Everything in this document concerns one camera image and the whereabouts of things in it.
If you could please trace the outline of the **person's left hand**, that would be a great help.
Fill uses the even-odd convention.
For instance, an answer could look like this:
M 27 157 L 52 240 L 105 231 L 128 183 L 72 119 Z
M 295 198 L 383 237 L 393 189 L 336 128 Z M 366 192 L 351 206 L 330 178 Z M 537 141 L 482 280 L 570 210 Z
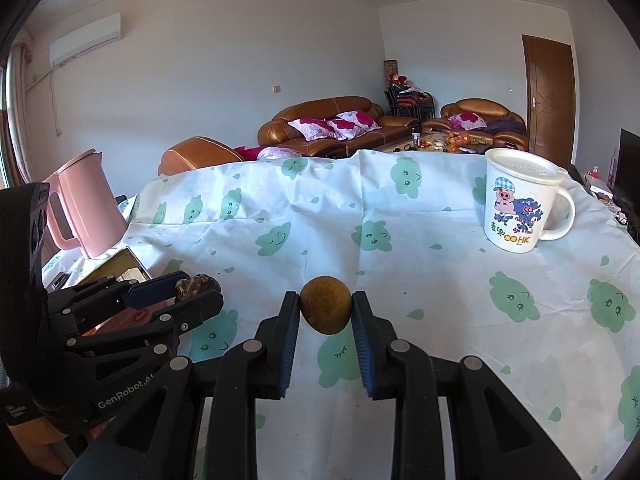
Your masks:
M 67 470 L 66 463 L 52 448 L 55 443 L 62 442 L 66 434 L 58 431 L 46 418 L 9 426 L 9 430 L 33 465 L 50 474 L 64 474 Z

